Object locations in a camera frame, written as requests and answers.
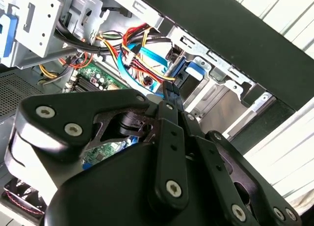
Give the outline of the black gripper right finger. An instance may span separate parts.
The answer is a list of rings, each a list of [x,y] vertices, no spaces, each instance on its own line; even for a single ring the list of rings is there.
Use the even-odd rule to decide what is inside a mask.
[[[219,226],[299,226],[291,205],[218,131],[204,134],[195,117],[183,110],[179,89],[172,86],[187,141],[206,172]]]

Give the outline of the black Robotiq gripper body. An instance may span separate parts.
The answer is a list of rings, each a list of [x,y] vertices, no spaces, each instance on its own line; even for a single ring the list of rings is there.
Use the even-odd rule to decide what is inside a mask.
[[[138,143],[66,181],[46,226],[218,226],[213,191],[183,129],[158,121],[155,143]]]

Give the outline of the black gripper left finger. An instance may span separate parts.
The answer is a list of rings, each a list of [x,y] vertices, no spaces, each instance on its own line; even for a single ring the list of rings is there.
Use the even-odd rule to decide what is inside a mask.
[[[159,103],[135,89],[29,97],[18,106],[5,163],[49,204],[72,177],[138,143],[155,143],[160,119],[178,123],[172,86],[163,84]]]

